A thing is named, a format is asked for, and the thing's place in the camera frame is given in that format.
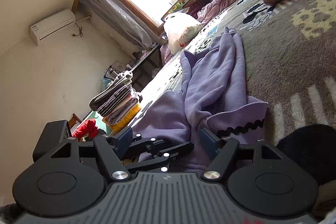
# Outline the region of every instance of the curtain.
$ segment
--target curtain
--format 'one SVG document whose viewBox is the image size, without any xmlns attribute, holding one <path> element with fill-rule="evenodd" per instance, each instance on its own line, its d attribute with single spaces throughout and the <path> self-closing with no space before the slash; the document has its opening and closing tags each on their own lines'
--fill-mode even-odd
<svg viewBox="0 0 336 224">
<path fill-rule="evenodd" d="M 80 0 L 80 2 L 91 8 L 139 50 L 148 48 L 153 42 L 159 42 L 158 36 L 119 0 Z"/>
</svg>

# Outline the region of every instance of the cartoon print rug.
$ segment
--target cartoon print rug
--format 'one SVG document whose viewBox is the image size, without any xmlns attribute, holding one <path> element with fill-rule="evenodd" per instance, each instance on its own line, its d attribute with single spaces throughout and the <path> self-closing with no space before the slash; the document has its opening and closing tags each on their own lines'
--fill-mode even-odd
<svg viewBox="0 0 336 224">
<path fill-rule="evenodd" d="M 239 0 L 212 19 L 185 49 L 209 46 L 224 26 L 240 34 L 245 52 L 247 91 L 269 103 L 266 139 L 279 140 L 305 125 L 336 128 L 336 0 Z M 142 92 L 141 119 L 166 90 L 178 90 L 181 51 Z M 336 206 L 336 180 L 320 186 L 314 214 Z"/>
</svg>

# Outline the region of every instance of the purple hoodie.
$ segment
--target purple hoodie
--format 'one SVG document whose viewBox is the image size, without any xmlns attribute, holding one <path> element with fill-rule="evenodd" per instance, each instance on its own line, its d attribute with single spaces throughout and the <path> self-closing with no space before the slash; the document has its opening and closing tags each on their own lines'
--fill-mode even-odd
<svg viewBox="0 0 336 224">
<path fill-rule="evenodd" d="M 222 35 L 201 52 L 182 51 L 180 61 L 181 91 L 162 94 L 132 129 L 145 138 L 170 139 L 174 145 L 192 142 L 194 150 L 173 162 L 170 170 L 200 173 L 210 159 L 201 146 L 198 130 L 205 127 L 216 134 L 262 121 L 268 103 L 246 95 L 244 49 L 235 29 L 225 27 Z M 230 137 L 245 144 L 264 136 L 260 127 L 235 133 Z M 139 160 L 150 157 L 144 153 Z"/>
</svg>

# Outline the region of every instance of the metal screw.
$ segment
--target metal screw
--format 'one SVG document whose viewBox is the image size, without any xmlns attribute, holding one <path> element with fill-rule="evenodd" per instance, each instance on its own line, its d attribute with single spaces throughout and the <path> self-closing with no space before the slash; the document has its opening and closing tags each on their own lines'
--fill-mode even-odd
<svg viewBox="0 0 336 224">
<path fill-rule="evenodd" d="M 122 180 L 128 177 L 128 174 L 125 171 L 115 171 L 112 173 L 112 178 Z"/>
<path fill-rule="evenodd" d="M 221 174 L 217 171 L 207 171 L 203 175 L 207 179 L 218 179 L 221 176 Z"/>
</svg>

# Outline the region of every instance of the air conditioner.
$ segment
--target air conditioner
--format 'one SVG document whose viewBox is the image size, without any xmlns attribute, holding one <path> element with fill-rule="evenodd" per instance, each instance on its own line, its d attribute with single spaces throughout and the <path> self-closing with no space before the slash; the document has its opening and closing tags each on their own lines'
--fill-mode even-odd
<svg viewBox="0 0 336 224">
<path fill-rule="evenodd" d="M 48 35 L 73 26 L 75 21 L 76 18 L 73 12 L 66 9 L 31 26 L 30 36 L 36 45 L 40 45 L 41 41 Z"/>
</svg>

